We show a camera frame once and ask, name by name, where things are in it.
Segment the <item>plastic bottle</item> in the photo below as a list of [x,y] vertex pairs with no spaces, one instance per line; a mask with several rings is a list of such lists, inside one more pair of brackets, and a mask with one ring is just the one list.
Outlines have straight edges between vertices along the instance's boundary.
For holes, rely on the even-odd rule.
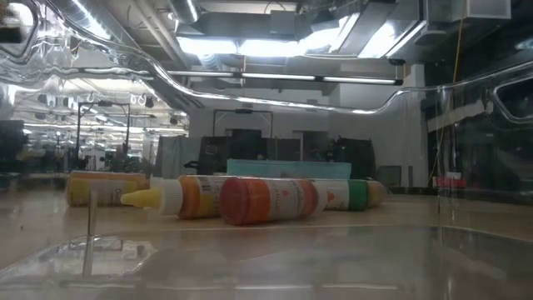
[[183,188],[180,218],[220,217],[220,191],[228,176],[182,175],[178,178]]
[[315,179],[313,184],[326,189],[326,210],[362,212],[380,206],[386,196],[385,187],[375,181]]
[[326,206],[326,190],[319,190],[304,179],[232,177],[222,186],[222,217],[246,225],[317,215]]
[[121,203],[137,208],[157,208],[162,216],[177,215],[182,209],[182,185],[176,179],[152,177],[150,189],[123,194]]
[[97,191],[98,205],[121,205],[124,193],[150,188],[140,173],[72,171],[67,180],[65,196],[71,207],[89,204],[91,190]]

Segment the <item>pipe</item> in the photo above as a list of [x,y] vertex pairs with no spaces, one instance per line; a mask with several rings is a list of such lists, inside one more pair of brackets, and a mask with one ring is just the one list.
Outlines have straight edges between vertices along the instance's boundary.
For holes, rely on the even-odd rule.
[[150,20],[148,20],[147,16],[144,14],[144,12],[142,12],[141,8],[137,4],[137,1],[130,0],[130,5],[135,10],[137,15],[139,15],[139,18],[146,25],[150,33],[156,38],[163,50],[165,50],[165,53],[170,57],[170,59],[173,60],[179,66],[179,68],[187,69],[186,63],[183,62],[174,51],[172,51],[165,38],[163,38],[161,34],[159,34],[159,32],[153,27],[153,25],[150,23]]
[[161,21],[157,13],[153,10],[153,7],[150,4],[148,4],[146,0],[134,0],[134,1],[138,1],[138,3],[141,4],[142,8],[144,9],[144,12],[147,13],[148,17],[159,28],[159,32],[167,40],[170,47],[174,49],[174,52],[177,54],[177,56],[183,61],[184,64],[187,65],[187,62],[189,60],[187,55],[183,52],[182,48],[180,47],[180,44],[176,40],[176,37],[173,37],[168,32],[167,27],[165,27],[165,24]]
[[180,23],[193,24],[200,18],[200,12],[194,0],[168,0],[168,6]]

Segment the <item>floor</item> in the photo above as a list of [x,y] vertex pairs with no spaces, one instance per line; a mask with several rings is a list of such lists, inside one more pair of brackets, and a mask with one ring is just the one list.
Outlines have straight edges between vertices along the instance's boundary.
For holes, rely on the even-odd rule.
[[[382,207],[366,212],[324,212],[320,217],[275,222],[260,228],[351,227],[361,225],[445,225],[472,228],[509,238],[533,241],[533,207],[436,197],[391,195]],[[96,233],[144,234],[160,231],[233,229],[221,219],[184,221],[160,217],[134,207],[100,207]],[[0,268],[38,249],[80,237],[87,232],[87,209],[68,207],[63,191],[44,189],[4,193],[0,200],[2,255]]]

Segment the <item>yellow nozzle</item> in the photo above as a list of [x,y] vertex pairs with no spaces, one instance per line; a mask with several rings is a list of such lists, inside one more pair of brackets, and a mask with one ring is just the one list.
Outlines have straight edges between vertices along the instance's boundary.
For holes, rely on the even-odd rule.
[[151,188],[124,194],[120,197],[120,202],[126,205],[133,205],[136,208],[159,208],[161,195],[161,189]]

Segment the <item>teal box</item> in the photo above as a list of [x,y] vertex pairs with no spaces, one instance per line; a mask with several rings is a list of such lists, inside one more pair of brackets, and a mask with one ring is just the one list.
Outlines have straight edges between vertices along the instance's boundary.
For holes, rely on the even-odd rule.
[[227,175],[260,178],[350,179],[348,162],[284,162],[228,159]]

